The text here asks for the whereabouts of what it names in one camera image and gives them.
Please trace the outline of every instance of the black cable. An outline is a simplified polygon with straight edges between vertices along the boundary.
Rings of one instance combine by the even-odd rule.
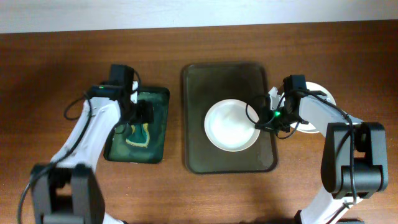
[[[257,96],[255,96],[255,97],[251,98],[250,103],[251,103],[252,101],[254,101],[255,99],[260,98],[260,97],[267,98],[267,97],[269,97],[269,94],[267,94],[267,95],[264,95],[264,94],[263,94],[263,95],[257,95]],[[267,124],[270,124],[270,123],[274,120],[274,118],[275,118],[275,116],[273,116],[269,121],[267,121],[267,122],[265,122],[265,123],[262,123],[262,124],[260,123],[260,121],[255,122],[255,121],[253,121],[253,119],[250,118],[249,113],[248,113],[248,108],[249,108],[249,103],[246,103],[246,109],[245,109],[246,116],[249,118],[249,120],[250,120],[253,124],[260,125],[260,126],[265,126],[265,125],[267,125]]]
[[[136,70],[134,70],[134,74],[136,74],[136,76],[137,76],[138,84],[137,84],[137,88],[135,90],[131,90],[130,95],[132,95],[135,92],[139,91],[139,89],[141,88],[141,77],[139,76],[139,74],[138,74],[138,72]],[[123,132],[125,132],[126,129],[127,129],[127,125],[128,125],[127,123],[124,124],[123,130],[121,132],[119,132],[119,133],[115,132],[115,134],[122,134]]]
[[[70,110],[70,108],[71,108],[73,105],[75,105],[75,104],[76,104],[77,102],[79,102],[80,100],[84,100],[84,99],[85,99],[84,97],[81,97],[81,98],[79,98],[79,99],[77,99],[77,100],[71,102],[71,103],[65,108],[65,110],[63,111],[63,117],[64,117],[65,119],[69,120],[69,121],[74,121],[74,120],[79,119],[80,115],[77,116],[77,117],[75,117],[75,118],[70,118],[70,117],[68,117],[68,111]]]
[[[326,224],[331,224],[335,219],[344,211],[344,209],[349,209],[349,206],[353,205],[353,203],[343,203],[343,205],[337,210],[335,215],[326,223]]]
[[[338,155],[340,153],[341,148],[343,147],[343,144],[347,141],[348,137],[351,136],[351,131],[348,131],[343,138],[341,139],[338,147],[337,147],[337,151],[336,151],[336,155]]]
[[[17,222],[18,222],[18,224],[22,224],[22,207],[24,205],[24,200],[26,198],[26,195],[27,195],[29,189],[32,187],[32,185],[34,185],[43,175],[45,175],[46,173],[48,173],[52,169],[54,169],[59,162],[63,161],[68,156],[70,156],[74,152],[74,150],[77,148],[77,146],[79,145],[81,139],[85,135],[86,130],[88,128],[88,125],[90,124],[91,117],[93,115],[93,107],[91,105],[90,97],[86,93],[84,93],[84,98],[87,100],[88,105],[90,107],[90,110],[88,112],[87,122],[86,122],[85,126],[83,127],[83,130],[81,131],[81,133],[80,133],[78,139],[76,140],[76,142],[74,143],[74,145],[70,148],[70,150],[67,153],[65,153],[64,156],[62,156],[61,158],[59,158],[55,162],[51,162],[49,165],[45,166],[38,174],[36,174],[34,177],[30,178],[28,184],[26,185],[24,191],[21,194],[21,199],[19,200],[19,203],[18,203],[18,211],[17,211]],[[72,105],[75,104],[79,100],[80,99],[74,101],[72,103]]]
[[[351,179],[351,190],[353,191],[353,203],[356,205],[356,189],[355,189],[355,180],[354,180],[354,126],[351,122],[351,141],[349,144],[349,178]]]
[[[279,138],[279,139],[281,139],[281,140],[287,139],[287,138],[291,137],[291,136],[294,134],[294,132],[296,132],[297,128],[299,127],[299,124],[300,124],[300,122],[297,122],[297,124],[296,124],[296,126],[294,127],[293,131],[292,131],[290,134],[288,134],[287,136],[279,137],[279,136],[278,136],[278,133],[275,133],[276,137]]]

